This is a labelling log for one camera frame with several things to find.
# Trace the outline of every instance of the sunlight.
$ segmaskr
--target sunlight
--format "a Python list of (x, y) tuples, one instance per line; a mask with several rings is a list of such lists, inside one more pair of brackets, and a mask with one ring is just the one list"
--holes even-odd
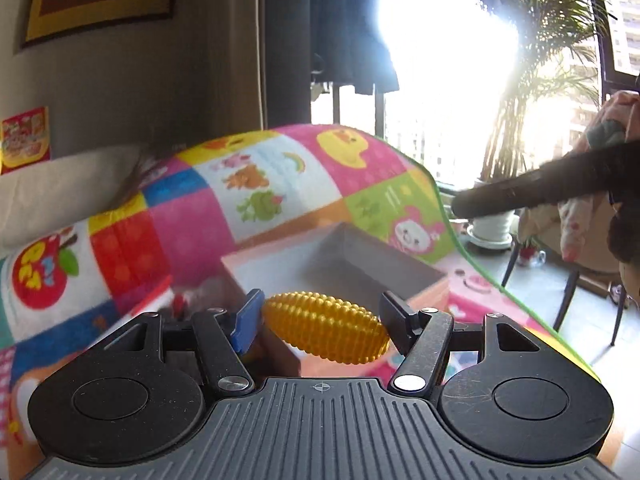
[(386, 96), (387, 117), (396, 119), (387, 125), (390, 142), (415, 156), (406, 144), (420, 136), (420, 162), (433, 171), (447, 159), (441, 166), (451, 169), (434, 173), (437, 179), (473, 184), (513, 65), (516, 31), (476, 0), (380, 0), (380, 27), (401, 87)]

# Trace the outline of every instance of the yellow corn-shaped toy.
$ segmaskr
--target yellow corn-shaped toy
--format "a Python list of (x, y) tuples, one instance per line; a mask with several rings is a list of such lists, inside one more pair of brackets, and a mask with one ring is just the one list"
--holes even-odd
[(375, 361), (389, 345), (385, 327), (367, 309), (316, 292), (276, 294), (262, 316), (290, 345), (339, 363)]

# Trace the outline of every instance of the chair leg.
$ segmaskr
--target chair leg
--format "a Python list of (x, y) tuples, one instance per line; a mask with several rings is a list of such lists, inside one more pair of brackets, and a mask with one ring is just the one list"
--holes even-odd
[(613, 327), (613, 337), (611, 338), (611, 346), (616, 345), (616, 338), (618, 337), (618, 330), (620, 328), (620, 322), (622, 321), (622, 313), (625, 311), (626, 302), (626, 288), (624, 285), (620, 285), (620, 297), (618, 298), (618, 314), (616, 315), (616, 325)]
[(578, 286), (578, 278), (580, 278), (580, 271), (574, 270), (569, 274), (569, 279), (566, 280), (566, 286), (564, 287), (564, 297), (558, 311), (558, 316), (554, 321), (554, 330), (558, 332), (564, 321), (567, 311), (569, 310), (569, 304), (574, 298), (575, 287)]
[(504, 271), (504, 276), (502, 277), (502, 286), (507, 286), (507, 282), (509, 281), (509, 276), (513, 272), (513, 267), (516, 264), (516, 260), (518, 259), (518, 255), (520, 254), (521, 243), (516, 240), (516, 243), (511, 250), (511, 258), (509, 258), (509, 264), (507, 265), (507, 270)]

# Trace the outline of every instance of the crosshair marking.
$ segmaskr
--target crosshair marking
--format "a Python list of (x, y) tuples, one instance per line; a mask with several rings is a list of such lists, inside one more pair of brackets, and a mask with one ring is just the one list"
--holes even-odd
[(327, 383), (318, 383), (312, 386), (314, 390), (319, 391), (321, 394), (324, 394), (325, 391), (327, 391), (330, 387), (331, 386), (329, 386)]

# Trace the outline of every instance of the black gripper pad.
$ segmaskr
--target black gripper pad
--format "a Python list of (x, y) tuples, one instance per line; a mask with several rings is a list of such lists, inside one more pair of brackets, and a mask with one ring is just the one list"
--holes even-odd
[[(527, 436), (522, 435), (523, 446)], [(148, 462), (83, 466), (48, 458), (31, 480), (606, 480), (594, 457), (551, 466), (510, 465), (453, 438), (421, 399), (376, 379), (269, 379), (220, 401), (190, 440)]]

